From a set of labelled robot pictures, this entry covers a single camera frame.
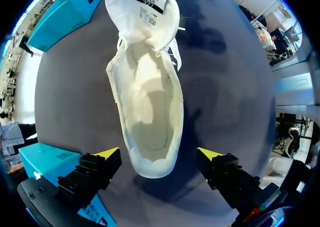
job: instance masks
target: desk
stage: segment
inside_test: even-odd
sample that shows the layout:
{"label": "desk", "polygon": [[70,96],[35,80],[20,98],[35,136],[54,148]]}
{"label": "desk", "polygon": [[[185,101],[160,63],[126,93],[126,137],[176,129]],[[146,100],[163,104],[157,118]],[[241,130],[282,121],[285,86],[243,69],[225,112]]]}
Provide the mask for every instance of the desk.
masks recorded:
{"label": "desk", "polygon": [[250,22],[232,0],[176,0],[184,126],[177,162],[160,179],[134,171],[106,74],[118,30],[102,1],[91,22],[43,54],[35,124],[45,144],[81,153],[120,147],[122,166],[99,196],[120,227],[225,226],[238,215],[195,165],[197,147],[232,153],[262,177],[275,137],[274,82]]}

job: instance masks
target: shoelace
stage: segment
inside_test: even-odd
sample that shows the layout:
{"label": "shoelace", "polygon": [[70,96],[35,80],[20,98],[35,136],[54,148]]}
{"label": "shoelace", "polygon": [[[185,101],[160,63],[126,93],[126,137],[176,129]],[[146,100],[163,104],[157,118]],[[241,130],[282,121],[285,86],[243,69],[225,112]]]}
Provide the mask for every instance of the shoelace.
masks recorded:
{"label": "shoelace", "polygon": [[[185,31],[186,28],[178,27],[178,30]],[[119,39],[118,39],[118,41],[117,41],[117,43],[116,43],[116,50],[117,50],[117,51],[119,50],[120,45],[121,45],[121,43],[122,43],[123,40],[124,40],[124,38],[123,38],[122,35],[119,33]],[[157,58],[159,58],[160,55],[161,55],[161,54],[160,54],[159,51],[155,53],[155,57],[157,57]]]}

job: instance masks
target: shoe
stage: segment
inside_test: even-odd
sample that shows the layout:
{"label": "shoe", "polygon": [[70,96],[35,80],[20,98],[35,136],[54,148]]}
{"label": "shoe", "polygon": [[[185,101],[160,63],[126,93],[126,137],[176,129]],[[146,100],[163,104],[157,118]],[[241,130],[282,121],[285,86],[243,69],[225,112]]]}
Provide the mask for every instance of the shoe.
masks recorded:
{"label": "shoe", "polygon": [[183,130],[182,89],[167,52],[177,53],[180,14],[175,0],[148,1],[105,0],[119,30],[106,72],[132,166],[156,179],[173,170]]}
{"label": "shoe", "polygon": [[164,50],[169,54],[171,62],[174,65],[175,70],[178,72],[182,66],[182,60],[179,53],[178,43],[176,38],[174,38]]}

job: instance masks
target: striped shirt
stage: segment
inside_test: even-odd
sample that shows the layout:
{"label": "striped shirt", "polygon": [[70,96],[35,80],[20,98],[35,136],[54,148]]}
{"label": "striped shirt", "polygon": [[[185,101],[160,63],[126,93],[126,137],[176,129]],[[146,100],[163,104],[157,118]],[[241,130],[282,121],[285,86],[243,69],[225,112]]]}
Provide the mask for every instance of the striped shirt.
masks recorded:
{"label": "striped shirt", "polygon": [[4,159],[10,162],[21,161],[19,154],[14,154],[13,146],[24,144],[24,138],[17,123],[0,124],[0,135],[2,139],[2,154]]}

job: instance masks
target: table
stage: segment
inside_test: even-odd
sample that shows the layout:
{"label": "table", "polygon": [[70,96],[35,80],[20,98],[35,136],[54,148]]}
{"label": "table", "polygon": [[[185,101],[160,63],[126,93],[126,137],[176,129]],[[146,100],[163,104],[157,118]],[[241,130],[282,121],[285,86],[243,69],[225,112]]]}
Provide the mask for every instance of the table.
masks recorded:
{"label": "table", "polygon": [[225,226],[238,215],[195,166],[197,147],[232,153],[251,175],[267,165],[275,137],[274,84],[250,22],[231,0],[176,0],[184,127],[173,172],[136,174],[106,74],[118,30],[104,1],[91,22],[43,54],[35,90],[38,139],[82,154],[120,147],[122,166],[99,196],[121,227]]}

